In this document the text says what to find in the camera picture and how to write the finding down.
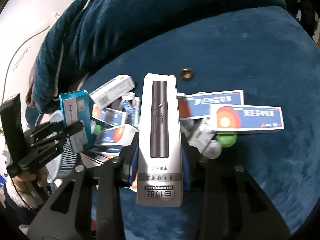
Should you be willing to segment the person's hand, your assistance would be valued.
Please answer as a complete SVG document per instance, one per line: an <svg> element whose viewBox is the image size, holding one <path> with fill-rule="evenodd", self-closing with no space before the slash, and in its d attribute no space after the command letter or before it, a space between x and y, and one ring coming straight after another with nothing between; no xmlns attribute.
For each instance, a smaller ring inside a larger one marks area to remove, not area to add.
<svg viewBox="0 0 320 240"><path fill-rule="evenodd" d="M12 178L12 183L16 186L20 192L28 192L27 182L36 181L39 187L45 187L48 185L47 181L48 170L44 166L35 173L28 173L23 171L21 174Z"/></svg>

